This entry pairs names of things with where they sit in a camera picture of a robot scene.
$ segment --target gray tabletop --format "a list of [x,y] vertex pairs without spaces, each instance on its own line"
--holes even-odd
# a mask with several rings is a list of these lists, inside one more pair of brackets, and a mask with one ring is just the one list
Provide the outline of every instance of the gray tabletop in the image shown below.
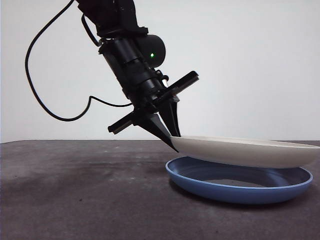
[[[320,141],[304,141],[320,146]],[[1,144],[2,240],[317,240],[314,180],[283,203],[240,205],[179,188],[157,140],[28,140]]]

